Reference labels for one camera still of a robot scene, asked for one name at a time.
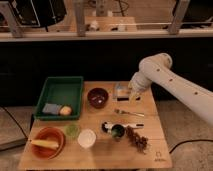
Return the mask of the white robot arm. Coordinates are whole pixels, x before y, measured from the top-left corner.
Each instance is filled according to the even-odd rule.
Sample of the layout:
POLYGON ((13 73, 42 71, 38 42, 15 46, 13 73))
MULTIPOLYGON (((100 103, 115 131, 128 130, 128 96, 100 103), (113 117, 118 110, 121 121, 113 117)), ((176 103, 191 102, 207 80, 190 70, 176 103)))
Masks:
POLYGON ((172 63, 172 58, 167 53, 142 59, 139 63, 139 71, 129 82, 130 98, 136 99, 152 83, 156 83, 204 121, 213 125, 213 92, 173 73, 170 70, 172 63))

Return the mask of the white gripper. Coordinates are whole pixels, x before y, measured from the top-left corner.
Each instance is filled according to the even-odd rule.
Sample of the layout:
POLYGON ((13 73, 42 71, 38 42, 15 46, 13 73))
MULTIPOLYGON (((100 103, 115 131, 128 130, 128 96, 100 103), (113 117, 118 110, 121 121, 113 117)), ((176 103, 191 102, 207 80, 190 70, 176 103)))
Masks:
POLYGON ((131 89, 129 100, 137 100, 140 97, 140 93, 146 91, 150 85, 151 81, 146 78, 143 73, 136 72, 129 82, 129 87, 131 89))

